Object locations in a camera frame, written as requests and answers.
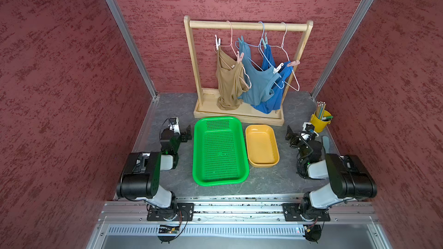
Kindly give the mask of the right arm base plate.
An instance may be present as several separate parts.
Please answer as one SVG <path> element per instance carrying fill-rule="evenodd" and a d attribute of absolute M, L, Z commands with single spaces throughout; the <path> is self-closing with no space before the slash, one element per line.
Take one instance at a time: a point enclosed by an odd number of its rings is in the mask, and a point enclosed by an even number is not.
<path fill-rule="evenodd" d="M 303 204 L 284 203 L 283 215 L 287 222 L 329 222 L 331 221 L 329 212 L 326 209 L 316 209 L 305 207 Z"/>

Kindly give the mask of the pink wire hanger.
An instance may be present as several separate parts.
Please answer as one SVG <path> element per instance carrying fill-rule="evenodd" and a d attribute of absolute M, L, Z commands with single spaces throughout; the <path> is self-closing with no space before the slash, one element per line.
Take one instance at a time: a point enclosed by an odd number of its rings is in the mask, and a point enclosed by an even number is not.
<path fill-rule="evenodd" d="M 231 47 L 231 49 L 232 49 L 232 51 L 233 51 L 233 53 L 235 54 L 235 57 L 236 57 L 236 52 L 237 52 L 237 51 L 234 50 L 234 46 L 233 46 L 233 25 L 232 25 L 232 23 L 231 23 L 230 21 L 227 21 L 227 23 L 229 23 L 229 25 L 230 25 L 230 33 L 231 33 L 231 36 L 230 36 L 230 45 L 229 45 L 229 47 Z M 237 65 L 240 65 L 241 63 L 236 63 L 234 66 L 230 66 L 230 68 L 234 68 L 234 67 L 236 67 Z M 242 68 L 243 68 L 243 75 L 246 76 L 247 79 L 250 81 L 250 77 L 249 77 L 249 75 L 246 73 L 246 69 L 245 69 L 245 67 L 243 66 Z M 252 87 L 251 82 L 248 83 L 248 82 L 245 81 L 245 79 L 242 78 L 242 77 L 240 77 L 240 80 L 242 80 L 243 83 L 247 86 L 247 89 L 250 89 L 250 88 Z"/>

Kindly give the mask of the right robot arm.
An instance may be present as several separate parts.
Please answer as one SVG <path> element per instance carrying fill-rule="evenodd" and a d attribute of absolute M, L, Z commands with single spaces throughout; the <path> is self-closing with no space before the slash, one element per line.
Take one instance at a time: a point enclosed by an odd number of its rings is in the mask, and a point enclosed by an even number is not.
<path fill-rule="evenodd" d="M 298 150 L 296 172 L 301 178 L 328 181 L 303 195 L 296 208 L 302 220 L 322 219 L 333 205 L 377 195 L 377 185 L 359 157 L 331 153 L 329 138 L 321 137 L 312 124 L 298 132 L 287 127 L 285 139 Z"/>

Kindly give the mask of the blue wire hanger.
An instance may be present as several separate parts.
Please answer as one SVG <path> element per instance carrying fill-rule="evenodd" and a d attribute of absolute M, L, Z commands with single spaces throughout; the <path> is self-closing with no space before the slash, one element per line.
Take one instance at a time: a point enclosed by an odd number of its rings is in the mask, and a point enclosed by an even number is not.
<path fill-rule="evenodd" d="M 264 25 L 264 23 L 263 22 L 260 22 L 261 24 L 262 24 L 262 26 L 263 26 L 263 31 L 265 30 L 265 25 Z M 238 40 L 235 42 L 235 45 L 236 45 L 236 47 L 237 47 L 237 49 L 239 49 L 239 43 L 238 43 Z M 248 44 L 249 45 L 249 47 L 255 47 L 255 48 L 257 48 L 258 50 L 259 50 L 259 53 L 261 54 L 261 56 L 263 57 L 263 55 L 264 55 L 264 47 L 263 46 L 260 46 L 260 41 L 259 41 L 259 43 L 258 43 L 258 45 L 257 46 L 255 46 L 255 45 L 251 45 L 251 44 Z M 260 68 L 261 68 L 261 65 L 257 65 L 256 63 L 254 63 L 253 62 L 253 66 L 255 66 L 255 68 L 256 69 L 258 69 L 258 70 L 261 70 Z"/>

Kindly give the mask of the brown tank top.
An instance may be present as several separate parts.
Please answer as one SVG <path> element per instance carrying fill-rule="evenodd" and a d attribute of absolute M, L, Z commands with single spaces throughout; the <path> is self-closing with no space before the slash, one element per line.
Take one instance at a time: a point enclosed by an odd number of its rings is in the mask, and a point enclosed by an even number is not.
<path fill-rule="evenodd" d="M 236 110 L 243 103 L 241 96 L 250 89 L 244 72 L 242 62 L 232 59 L 221 48 L 217 50 L 216 77 L 220 94 L 217 106 L 221 110 Z"/>

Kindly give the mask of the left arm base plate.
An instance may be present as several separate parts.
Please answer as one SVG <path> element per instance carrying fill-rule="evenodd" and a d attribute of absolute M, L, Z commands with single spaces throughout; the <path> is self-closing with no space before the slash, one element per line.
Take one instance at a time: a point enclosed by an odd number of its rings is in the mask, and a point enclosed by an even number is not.
<path fill-rule="evenodd" d="M 169 208 L 150 206 L 147 221 L 154 222 L 189 222 L 193 220 L 194 203 L 177 203 Z"/>

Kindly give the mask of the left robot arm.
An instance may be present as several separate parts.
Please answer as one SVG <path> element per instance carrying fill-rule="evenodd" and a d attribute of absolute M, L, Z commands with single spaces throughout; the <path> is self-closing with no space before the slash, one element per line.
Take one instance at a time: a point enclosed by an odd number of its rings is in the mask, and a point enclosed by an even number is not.
<path fill-rule="evenodd" d="M 152 214 L 173 221 L 181 211 L 172 191 L 160 185 L 160 172 L 176 169 L 178 150 L 192 139 L 191 126 L 181 133 L 173 124 L 160 133 L 159 152 L 130 153 L 116 187 L 117 197 L 132 202 L 144 201 Z"/>

